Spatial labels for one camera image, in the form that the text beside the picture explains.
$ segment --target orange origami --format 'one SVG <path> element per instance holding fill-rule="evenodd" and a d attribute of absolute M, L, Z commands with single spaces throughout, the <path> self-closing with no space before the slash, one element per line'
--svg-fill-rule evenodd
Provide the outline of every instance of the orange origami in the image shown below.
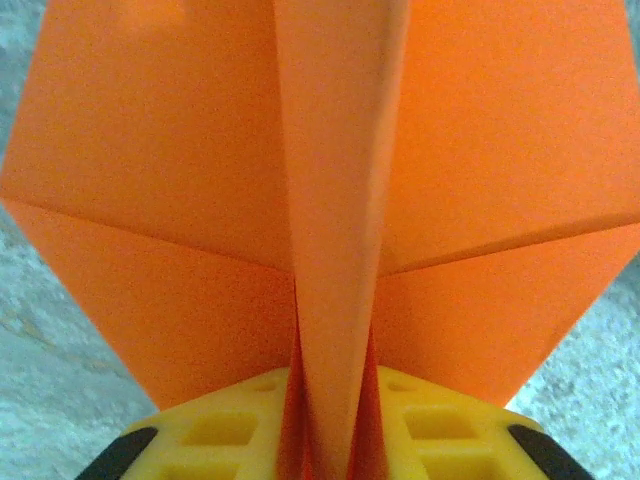
<path fill-rule="evenodd" d="M 371 330 L 504 405 L 636 253 L 632 58 L 618 0 L 51 0 L 0 194 L 160 407 L 298 322 L 337 478 Z"/>

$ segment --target gray surface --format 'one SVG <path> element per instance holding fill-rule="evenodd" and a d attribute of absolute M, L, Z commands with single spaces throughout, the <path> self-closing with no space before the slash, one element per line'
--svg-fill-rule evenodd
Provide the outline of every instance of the gray surface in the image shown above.
<path fill-rule="evenodd" d="M 640 32 L 640 1 L 628 8 Z M 0 0 L 0 157 L 43 10 L 43 0 Z M 510 404 L 600 480 L 640 478 L 639 311 L 640 257 Z M 0 349 L 0 479 L 72 478 L 154 411 L 1 210 Z"/>

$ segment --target rectangular hole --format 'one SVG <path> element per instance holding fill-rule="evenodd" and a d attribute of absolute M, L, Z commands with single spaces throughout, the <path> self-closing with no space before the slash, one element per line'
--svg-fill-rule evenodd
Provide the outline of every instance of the rectangular hole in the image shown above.
<path fill-rule="evenodd" d="M 429 480 L 506 480 L 491 457 L 473 455 L 434 455 L 422 464 Z"/>
<path fill-rule="evenodd" d="M 415 440 L 475 437 L 469 423 L 450 408 L 413 408 L 404 414 L 404 421 Z"/>
<path fill-rule="evenodd" d="M 172 465 L 166 468 L 162 480 L 234 480 L 238 465 L 212 463 L 211 465 Z"/>
<path fill-rule="evenodd" d="M 184 440 L 184 445 L 248 445 L 258 419 L 252 413 L 217 412 L 209 414 L 195 424 Z"/>

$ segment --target gray background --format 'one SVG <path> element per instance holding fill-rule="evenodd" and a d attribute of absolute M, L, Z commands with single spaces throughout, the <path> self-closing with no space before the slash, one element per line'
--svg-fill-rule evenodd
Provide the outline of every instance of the gray background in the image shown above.
<path fill-rule="evenodd" d="M 0 165 L 44 6 L 0 0 Z M 627 9 L 637 46 L 640 0 Z M 600 480 L 640 478 L 639 311 L 640 256 L 509 404 Z M 0 479 L 73 478 L 155 411 L 1 209 L 0 352 Z"/>

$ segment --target black plastic part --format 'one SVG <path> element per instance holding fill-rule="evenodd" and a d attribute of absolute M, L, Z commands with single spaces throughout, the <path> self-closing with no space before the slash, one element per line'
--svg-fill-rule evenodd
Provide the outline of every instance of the black plastic part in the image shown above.
<path fill-rule="evenodd" d="M 507 429 L 550 480 L 595 480 L 549 435 L 524 425 Z"/>
<path fill-rule="evenodd" d="M 158 429 L 145 427 L 116 438 L 76 480 L 119 480 L 157 434 Z"/>

